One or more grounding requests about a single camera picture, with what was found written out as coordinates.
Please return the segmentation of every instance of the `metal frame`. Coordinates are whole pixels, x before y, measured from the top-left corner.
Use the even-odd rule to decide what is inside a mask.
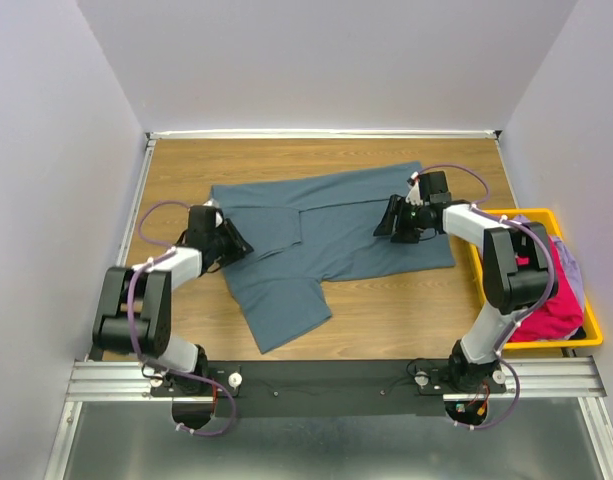
[[[431,132],[368,131],[368,130],[264,130],[264,131],[196,131],[160,132],[149,134],[144,161],[137,182],[135,196],[117,257],[123,265],[128,255],[135,221],[139,211],[144,186],[148,177],[156,140],[158,138],[496,138],[491,131],[481,132]],[[522,398],[576,397],[601,465],[604,478],[613,479],[613,427],[606,411],[604,387],[592,357],[553,359],[514,359],[511,365],[517,370],[521,382]],[[507,393],[513,396],[515,384],[507,370]],[[446,395],[445,400],[468,398]],[[77,425],[84,402],[135,402],[135,401],[212,401],[208,397],[155,399],[150,396],[150,383],[141,375],[136,362],[76,362],[45,478],[63,479],[75,440]]]

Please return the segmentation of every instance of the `wooden table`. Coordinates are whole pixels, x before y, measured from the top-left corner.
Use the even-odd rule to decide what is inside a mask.
[[[203,203],[213,184],[303,178],[412,160],[425,166],[452,162],[473,168],[492,189],[487,207],[514,205],[493,140],[160,140],[140,216],[159,200]],[[482,196],[483,189],[475,179],[461,171],[446,169],[446,173],[454,198]],[[145,232],[174,242],[186,221],[184,209],[163,207],[148,219]],[[446,357],[480,308],[466,245],[452,238],[451,246],[455,268],[325,282],[333,317],[266,355],[259,353],[220,273],[205,275],[174,292],[173,331],[203,345],[213,360]],[[140,263],[161,251],[135,234],[128,264]]]

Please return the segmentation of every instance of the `wooden tabletop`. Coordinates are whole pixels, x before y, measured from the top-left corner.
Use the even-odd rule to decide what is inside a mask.
[[[413,160],[424,166],[451,162],[473,168],[492,189],[486,207],[514,205],[493,140],[159,140],[140,216],[159,200],[201,204],[213,184],[304,178]],[[449,169],[446,174],[453,198],[482,196],[482,187],[467,174]],[[183,208],[167,206],[151,215],[144,230],[150,237],[174,242],[186,222]],[[324,282],[333,317],[265,355],[221,273],[205,275],[174,292],[173,331],[204,346],[213,360],[446,357],[480,308],[466,245],[451,238],[451,246],[454,268]],[[161,252],[135,234],[127,263],[141,263]]]

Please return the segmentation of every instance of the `laundry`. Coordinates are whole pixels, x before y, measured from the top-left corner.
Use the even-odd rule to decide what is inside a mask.
[[[522,223],[530,221],[524,216],[518,216],[515,220]],[[549,242],[559,282],[557,294],[524,319],[511,336],[511,342],[567,339],[574,335],[584,322],[584,291],[579,266],[559,237],[551,237]],[[527,262],[527,259],[518,259],[520,265]],[[564,265],[567,266],[568,273],[564,270]],[[577,292],[569,283],[569,275]]]
[[[254,252],[224,276],[262,353],[332,315],[320,283],[455,264],[446,235],[418,244],[373,237],[418,162],[284,182],[215,185],[211,196]]]

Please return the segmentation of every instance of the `blue cloth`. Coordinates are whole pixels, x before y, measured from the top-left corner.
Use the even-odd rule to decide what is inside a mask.
[[[373,237],[389,197],[406,195],[418,162],[302,180],[215,185],[218,201],[255,249],[224,269],[262,353],[331,317],[320,283],[455,264],[446,235],[419,244]]]

